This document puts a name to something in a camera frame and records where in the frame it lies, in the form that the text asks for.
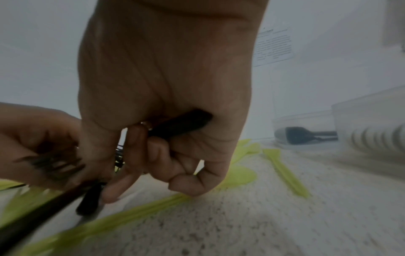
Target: hand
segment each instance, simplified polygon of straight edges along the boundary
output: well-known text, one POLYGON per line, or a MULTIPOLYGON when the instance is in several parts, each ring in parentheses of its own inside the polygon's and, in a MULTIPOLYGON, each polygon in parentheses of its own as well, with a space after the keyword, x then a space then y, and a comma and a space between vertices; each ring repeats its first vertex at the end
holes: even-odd
POLYGON ((0 178, 62 189, 27 162, 16 160, 77 144, 80 120, 53 109, 0 103, 0 178))
POLYGON ((267 0, 99 0, 80 51, 83 180, 113 178, 128 128, 122 171, 103 191, 113 202, 142 172, 196 196, 225 177, 251 97, 251 59, 267 0), (147 138, 147 126, 193 109, 213 114, 200 131, 147 138), (204 168, 193 175, 200 160, 204 168))

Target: paper notice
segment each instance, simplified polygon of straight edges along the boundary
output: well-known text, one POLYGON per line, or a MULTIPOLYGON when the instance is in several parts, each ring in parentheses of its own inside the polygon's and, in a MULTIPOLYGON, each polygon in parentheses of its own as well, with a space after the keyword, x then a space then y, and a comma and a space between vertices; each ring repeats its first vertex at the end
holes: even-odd
POLYGON ((261 66, 293 57, 289 29, 259 33, 253 54, 253 66, 261 66))

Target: speckled countertop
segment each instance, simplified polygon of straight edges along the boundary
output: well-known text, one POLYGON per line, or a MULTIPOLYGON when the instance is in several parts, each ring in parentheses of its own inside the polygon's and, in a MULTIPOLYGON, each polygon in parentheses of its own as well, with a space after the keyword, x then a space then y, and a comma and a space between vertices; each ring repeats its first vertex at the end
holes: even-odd
MULTIPOLYGON (((255 155, 240 162, 257 172, 252 184, 207 194, 51 255, 405 255, 404 181, 320 159, 321 154, 282 151, 310 199, 294 196, 270 162, 255 155)), ((145 189, 148 182, 138 185, 138 195, 123 208, 166 193, 145 189)), ((52 220, 47 229, 62 219, 68 221, 52 220)))

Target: clear plastic container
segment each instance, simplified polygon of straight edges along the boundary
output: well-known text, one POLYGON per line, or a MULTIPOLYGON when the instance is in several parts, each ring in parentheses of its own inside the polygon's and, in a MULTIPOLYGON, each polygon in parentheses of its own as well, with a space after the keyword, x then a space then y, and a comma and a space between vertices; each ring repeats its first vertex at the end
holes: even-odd
POLYGON ((332 106, 344 150, 405 156, 405 86, 332 106))
POLYGON ((277 144, 285 149, 319 150, 337 146, 331 111, 274 119, 273 127, 277 144))

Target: black tongs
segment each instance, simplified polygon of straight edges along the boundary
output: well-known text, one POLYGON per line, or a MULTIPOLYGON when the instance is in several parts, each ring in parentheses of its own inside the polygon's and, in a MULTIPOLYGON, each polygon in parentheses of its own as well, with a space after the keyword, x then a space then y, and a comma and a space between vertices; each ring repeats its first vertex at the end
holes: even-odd
MULTIPOLYGON (((156 136, 163 139, 169 139, 177 135, 192 132, 203 128, 210 120, 212 115, 202 110, 193 110, 184 115, 178 116, 176 118, 170 119, 163 122, 162 124, 156 126, 149 131, 148 136, 156 136)), ((116 156, 118 156, 118 163, 122 166, 122 154, 120 158, 120 153, 122 149, 117 149, 116 156)), ((23 161, 29 161, 36 167, 41 167, 45 169, 47 173, 56 173, 55 170, 59 170, 61 167, 54 167, 52 163, 60 160, 60 152, 55 154, 44 154, 38 157, 30 157, 22 159, 23 161)), ((73 168, 74 172, 84 168, 84 165, 78 165, 73 168)), ((70 203, 78 199, 83 194, 86 194, 82 203, 76 209, 80 215, 89 215, 95 212, 98 207, 98 197, 100 196, 103 184, 99 181, 89 181, 81 184, 80 186, 66 191, 58 197, 55 197, 51 201, 45 203, 44 205, 36 208, 35 210, 27 213, 26 215, 20 217, 7 224, 6 226, 0 228, 0 255, 5 255, 10 252, 14 247, 16 247, 24 238, 28 237, 33 233, 39 226, 49 220, 52 216, 60 212, 63 208, 68 206, 70 203)))

